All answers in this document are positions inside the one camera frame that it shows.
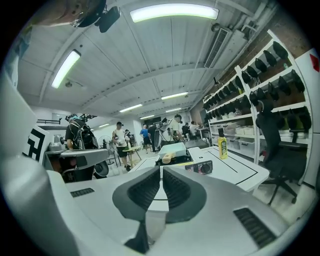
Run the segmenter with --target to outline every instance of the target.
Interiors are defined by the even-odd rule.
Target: white table
[[[202,136],[202,131],[209,131],[209,128],[208,127],[205,127],[205,128],[197,128],[198,131],[200,131],[200,136],[201,136],[201,140],[203,139],[203,136]]]
[[[249,160],[246,160],[232,152],[228,151],[226,159],[219,158],[219,150],[217,146],[207,147],[200,149],[198,147],[189,149],[193,163],[204,162],[212,160],[213,171],[211,174],[206,175],[208,178],[217,178],[236,184],[244,191],[253,192],[268,176],[269,171]],[[155,166],[158,156],[150,157],[138,163],[130,172],[138,172],[147,167]],[[185,169],[184,165],[172,165],[176,168]],[[162,181],[160,182],[160,189],[157,192],[153,202],[151,203],[148,211],[168,211],[167,195],[163,189]]]

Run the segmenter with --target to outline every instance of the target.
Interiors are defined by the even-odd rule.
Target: bottle label
[[[226,141],[221,142],[221,152],[223,155],[227,153],[227,142]]]

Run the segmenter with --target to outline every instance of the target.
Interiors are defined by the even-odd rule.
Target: brick wall
[[[228,82],[236,74],[235,67],[237,65],[243,68],[264,46],[266,46],[271,40],[271,36],[267,33],[268,30],[271,30],[284,43],[295,59],[312,48],[310,42],[296,21],[292,19],[285,10],[279,9],[255,40],[246,48],[241,57],[226,71],[220,79],[220,82],[223,84]],[[214,93],[218,89],[219,88],[215,86],[208,94]],[[192,120],[199,120],[199,122],[201,122],[199,112],[202,107],[203,101],[201,100],[193,109],[191,109],[190,114]]]

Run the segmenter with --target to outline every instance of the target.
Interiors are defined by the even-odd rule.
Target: white shelving unit
[[[310,101],[309,101],[309,95],[308,95],[308,91],[307,91],[307,86],[306,83],[304,81],[304,78],[295,62],[295,59],[293,58],[293,56],[290,54],[289,50],[286,48],[286,46],[275,36],[275,34],[268,30],[269,35],[272,37],[272,39],[266,44],[266,46],[254,57],[252,58],[252,60],[250,60],[248,62],[247,65],[245,65],[243,68],[240,68],[239,66],[236,66],[234,69],[236,71],[236,75],[234,75],[227,83],[225,83],[219,90],[217,90],[215,93],[211,93],[211,95],[209,97],[207,97],[203,102],[206,103],[209,99],[211,99],[211,97],[215,96],[217,93],[219,93],[221,90],[223,90],[223,88],[225,86],[227,86],[230,82],[233,82],[233,84],[235,84],[234,80],[236,78],[236,76],[238,76],[242,82],[243,85],[243,92],[240,95],[237,95],[235,97],[233,97],[232,99],[220,104],[220,105],[216,105],[214,106],[214,108],[206,111],[207,113],[212,112],[213,110],[216,110],[224,105],[227,105],[237,99],[241,99],[243,96],[247,96],[247,98],[249,99],[249,95],[251,92],[255,92],[256,90],[258,90],[259,88],[261,88],[262,90],[266,91],[268,88],[268,84],[269,82],[272,83],[275,87],[278,85],[278,80],[279,77],[283,77],[287,82],[291,81],[291,72],[292,70],[295,70],[295,72],[299,75],[299,77],[301,78],[302,82],[304,83],[304,87],[305,87],[305,91],[304,91],[304,98],[305,101],[304,102],[299,102],[299,103],[294,103],[294,104],[289,104],[289,105],[285,105],[285,106],[280,106],[280,107],[276,107],[272,110],[272,112],[281,112],[281,111],[288,111],[290,109],[298,109],[298,108],[303,108],[303,107],[307,107],[310,115],[312,114],[311,112],[311,106],[310,106]],[[265,59],[265,55],[264,55],[264,50],[267,50],[269,52],[271,52],[271,54],[276,57],[277,61],[279,60],[279,57],[274,53],[273,50],[273,43],[274,41],[278,42],[282,47],[284,47],[286,49],[286,51],[288,52],[288,60],[290,61],[290,66],[288,68],[286,68],[285,70],[281,71],[280,73],[270,77],[269,79],[267,79],[266,81],[261,82],[260,84],[256,85],[253,88],[250,88],[248,84],[244,83],[242,76],[241,76],[241,72],[242,71],[247,71],[248,66],[253,67],[254,69],[256,69],[255,67],[255,60],[258,58],[260,60],[262,60],[268,67],[268,63]],[[233,134],[233,135],[228,135],[225,134],[226,137],[240,137],[240,138],[250,138],[254,140],[254,154],[253,155],[247,155],[244,152],[242,152],[240,149],[233,149],[233,148],[228,148],[228,150],[230,150],[231,152],[236,152],[240,155],[244,155],[246,157],[252,158],[253,162],[258,164],[259,161],[261,161],[263,159],[262,156],[260,156],[260,144],[261,142],[265,139],[265,137],[263,135],[260,135],[260,129],[256,126],[256,119],[257,119],[257,115],[259,114],[259,112],[257,111],[257,109],[252,105],[251,103],[251,113],[249,114],[244,114],[244,115],[238,115],[235,117],[230,117],[230,118],[225,118],[225,119],[220,119],[220,120],[210,120],[209,121],[209,128],[210,128],[210,134],[211,137],[212,136],[217,136],[218,134],[216,132],[212,131],[212,125],[215,124],[219,124],[219,123],[223,123],[223,122],[232,122],[235,120],[239,120],[239,119],[245,119],[245,118],[252,118],[252,123],[253,123],[253,128],[254,128],[254,135],[247,135],[247,134]],[[281,141],[283,142],[292,142],[293,139],[293,134],[290,133],[288,130],[287,131],[279,131],[280,133],[280,138]],[[311,143],[312,143],[312,134],[313,134],[313,128],[311,127],[309,130],[309,133],[304,133],[301,132],[298,134],[297,136],[297,143],[301,143],[301,144],[306,144],[307,145],[307,164],[306,164],[306,169],[308,167],[308,162],[309,162],[309,158],[310,158],[310,153],[311,153]]]

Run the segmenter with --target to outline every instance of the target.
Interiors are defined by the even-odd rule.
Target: black office chair
[[[304,152],[306,146],[298,143],[281,142],[279,130],[276,124],[272,103],[267,100],[260,101],[262,111],[257,115],[257,125],[262,130],[266,141],[267,155],[263,160],[263,165],[270,171],[271,180],[266,180],[262,184],[276,185],[272,198],[269,202],[271,205],[279,187],[282,187],[294,196],[292,203],[297,201],[297,193],[286,184],[286,181],[298,181],[304,174],[307,156]]]

